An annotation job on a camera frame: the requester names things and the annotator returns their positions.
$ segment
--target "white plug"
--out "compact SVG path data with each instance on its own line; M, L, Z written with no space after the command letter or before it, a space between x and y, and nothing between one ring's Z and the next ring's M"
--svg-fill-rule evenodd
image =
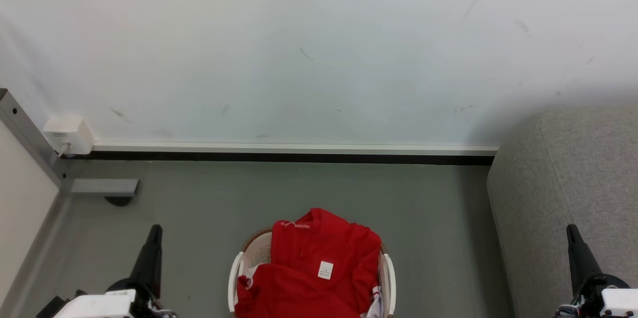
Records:
M79 116L55 116L46 122L43 134L58 155L86 155L93 150L95 139Z

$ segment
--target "floor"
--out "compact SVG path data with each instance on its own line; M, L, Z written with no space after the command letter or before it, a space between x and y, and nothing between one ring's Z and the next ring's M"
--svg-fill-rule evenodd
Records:
M377 232L397 274L397 317L510 318L513 310L485 180L487 166L74 161L71 173L139 178L128 207L76 197L21 318L54 295L103 293L130 274L153 223L164 228L164 306L225 317L244 240L323 207Z

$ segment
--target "red hoodie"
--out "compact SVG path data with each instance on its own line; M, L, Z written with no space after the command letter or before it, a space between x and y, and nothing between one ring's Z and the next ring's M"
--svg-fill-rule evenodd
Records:
M358 318L378 286L381 239L372 230L313 208L273 225L271 263L252 286L237 285L239 318Z

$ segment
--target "wall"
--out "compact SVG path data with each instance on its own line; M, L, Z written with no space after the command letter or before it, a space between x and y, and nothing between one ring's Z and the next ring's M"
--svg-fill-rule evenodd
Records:
M498 145L638 95L637 4L0 0L0 84L99 141Z
M1 307L58 192L2 122L0 187Z

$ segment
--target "black rubber foot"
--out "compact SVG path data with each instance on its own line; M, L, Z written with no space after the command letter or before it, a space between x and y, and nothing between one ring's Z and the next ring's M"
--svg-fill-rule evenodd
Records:
M131 203L132 197L105 197L107 201L117 207L125 207Z

